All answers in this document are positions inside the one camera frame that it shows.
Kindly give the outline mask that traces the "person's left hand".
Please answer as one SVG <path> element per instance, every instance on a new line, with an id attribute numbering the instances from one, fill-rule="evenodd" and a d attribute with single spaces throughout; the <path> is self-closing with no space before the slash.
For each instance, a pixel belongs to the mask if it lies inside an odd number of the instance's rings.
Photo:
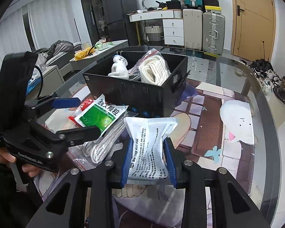
<path id="1" fill-rule="evenodd" d="M 16 158 L 6 148 L 0 148 L 0 163 L 10 165 L 15 162 Z M 30 178 L 34 178 L 40 173 L 41 169 L 30 164 L 24 164 L 22 165 L 22 171 L 27 173 Z"/>

